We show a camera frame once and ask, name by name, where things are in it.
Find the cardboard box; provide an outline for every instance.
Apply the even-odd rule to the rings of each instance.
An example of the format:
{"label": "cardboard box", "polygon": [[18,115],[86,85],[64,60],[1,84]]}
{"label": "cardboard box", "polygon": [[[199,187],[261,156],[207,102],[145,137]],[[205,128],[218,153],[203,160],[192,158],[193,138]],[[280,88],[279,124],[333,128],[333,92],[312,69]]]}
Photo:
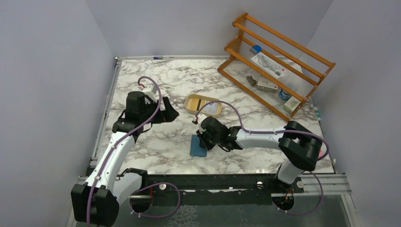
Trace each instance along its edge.
{"label": "cardboard box", "polygon": [[275,83],[271,82],[270,80],[268,80],[266,78],[262,78],[262,77],[258,79],[258,83],[256,84],[256,87],[259,90],[274,92],[274,93],[276,93],[279,88]]}
{"label": "cardboard box", "polygon": [[289,98],[289,100],[284,104],[284,110],[292,113],[301,103],[298,99],[294,98],[293,96]]}

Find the yellow tray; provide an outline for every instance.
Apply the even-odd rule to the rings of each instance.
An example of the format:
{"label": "yellow tray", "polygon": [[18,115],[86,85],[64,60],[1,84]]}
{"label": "yellow tray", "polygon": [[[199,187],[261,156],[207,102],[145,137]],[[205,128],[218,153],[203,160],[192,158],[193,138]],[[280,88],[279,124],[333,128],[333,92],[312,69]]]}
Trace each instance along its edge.
{"label": "yellow tray", "polygon": [[[218,101],[216,98],[201,96],[197,94],[188,95],[185,100],[185,108],[190,114],[196,114],[198,110],[210,101]],[[206,116],[218,117],[221,113],[221,103],[212,103],[202,109],[201,113]]]}

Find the wooden rack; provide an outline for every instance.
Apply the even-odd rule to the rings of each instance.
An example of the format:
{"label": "wooden rack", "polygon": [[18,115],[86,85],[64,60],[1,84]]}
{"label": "wooden rack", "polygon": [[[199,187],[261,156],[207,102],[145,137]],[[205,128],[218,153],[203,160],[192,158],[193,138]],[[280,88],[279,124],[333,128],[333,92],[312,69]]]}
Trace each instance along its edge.
{"label": "wooden rack", "polygon": [[[251,30],[246,24],[247,21],[250,21],[254,24],[257,25],[257,27],[260,27],[260,32],[262,34],[266,34],[268,32],[269,34],[272,34],[281,40],[284,40],[289,46],[292,48],[296,48],[298,52],[304,53],[304,55],[308,55],[308,58],[312,59],[311,61],[318,61],[319,64],[322,64],[325,67],[328,67],[326,71],[323,73],[320,72],[319,70],[315,69],[312,67],[310,64],[306,63],[305,59],[299,59],[295,57],[294,55],[290,54],[288,51],[284,50],[284,48],[280,48],[278,45],[272,43],[271,41],[265,39],[262,37],[260,34],[254,32]],[[239,29],[237,36],[230,41],[225,47],[224,50],[230,53],[230,56],[227,61],[225,61],[223,64],[221,64],[218,68],[218,71],[223,74],[224,76],[228,77],[230,80],[232,80],[235,84],[237,84],[239,87],[241,87],[243,90],[245,90],[247,93],[252,95],[254,98],[256,98],[258,101],[262,102],[264,105],[266,105],[268,108],[270,108],[274,113],[279,115],[285,120],[290,120],[295,113],[299,110],[299,108],[308,100],[308,98],[311,96],[311,94],[316,90],[316,88],[320,85],[320,83],[324,80],[324,78],[329,74],[329,72],[333,69],[336,63],[330,62],[327,59],[323,58],[322,56],[314,53],[313,51],[307,49],[306,47],[302,46],[301,44],[295,42],[294,40],[288,38],[287,36],[283,35],[282,33],[278,32],[277,30],[267,26],[266,24],[262,23],[261,21],[249,16],[247,13],[241,14],[239,17],[237,17],[232,25],[234,27],[237,27]],[[306,82],[310,83],[313,85],[313,88],[307,93],[307,94],[299,94],[296,91],[292,90],[286,84],[284,84],[282,81],[276,79],[274,76],[260,68],[258,65],[254,64],[252,61],[250,61],[249,58],[245,57],[243,54],[240,52],[241,45],[247,44],[249,46],[254,46],[254,45],[260,45],[260,46],[265,46],[266,48],[262,47],[261,52],[283,66],[284,68],[288,69],[295,75],[299,76]],[[271,52],[267,51],[266,49],[271,50],[271,52],[276,52],[279,53],[292,62],[298,64],[302,70],[299,71],[292,67],[290,64],[284,62],[282,58],[277,57],[276,55],[272,54]],[[235,79],[233,76],[231,76],[229,73],[227,73],[224,69],[233,63],[235,60],[239,60],[243,63],[245,63],[247,66],[251,67],[254,69],[256,72],[260,73],[276,85],[278,85],[280,88],[283,88],[285,91],[290,93],[293,97],[301,101],[300,105],[293,111],[289,116],[287,114],[284,114],[282,111],[274,107],[273,105],[269,104],[268,101],[257,95],[255,92],[253,92],[248,85],[245,85],[244,83],[239,82],[237,79]]]}

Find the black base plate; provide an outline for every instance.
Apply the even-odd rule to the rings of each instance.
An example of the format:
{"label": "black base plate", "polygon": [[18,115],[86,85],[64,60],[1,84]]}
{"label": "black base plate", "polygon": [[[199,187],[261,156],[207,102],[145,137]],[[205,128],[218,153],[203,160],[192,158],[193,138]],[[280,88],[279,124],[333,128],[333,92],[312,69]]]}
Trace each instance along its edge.
{"label": "black base plate", "polygon": [[[148,175],[148,184],[169,182],[176,185],[180,189],[181,205],[272,205],[272,193],[287,192],[271,187],[274,178],[275,174]],[[304,192],[296,185],[300,180],[297,178],[292,185],[294,193]],[[262,182],[263,187],[258,187],[258,182]],[[238,191],[218,191],[227,189]],[[177,192],[174,188],[167,186],[161,190],[153,187],[152,206],[175,206],[176,203]]]}

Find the wooden shelf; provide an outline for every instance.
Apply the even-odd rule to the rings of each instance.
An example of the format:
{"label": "wooden shelf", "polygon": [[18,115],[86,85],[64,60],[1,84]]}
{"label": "wooden shelf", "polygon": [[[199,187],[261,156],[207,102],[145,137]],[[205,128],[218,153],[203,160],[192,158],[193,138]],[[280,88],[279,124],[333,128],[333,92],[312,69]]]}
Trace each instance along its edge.
{"label": "wooden shelf", "polygon": [[[219,66],[218,71],[265,104],[274,113],[287,121],[290,120],[332,70],[335,63],[328,61],[247,13],[238,16],[233,21],[233,26],[239,29],[238,34],[224,47],[224,50],[230,53],[230,57]],[[269,41],[259,33],[265,36],[270,35],[271,39],[275,40],[277,44]],[[249,51],[254,45],[259,45],[264,55],[287,69],[291,76],[277,78],[271,72],[268,72],[266,68],[262,68],[262,65],[255,64],[251,59],[253,55]],[[287,113],[283,109],[286,101],[279,97],[279,91],[277,93],[260,91],[247,82],[246,75],[235,74],[230,69],[225,70],[235,60],[239,60],[250,67],[253,70],[254,77],[263,76],[271,80],[280,87],[279,91],[283,88],[301,101],[301,104],[291,114]]]}

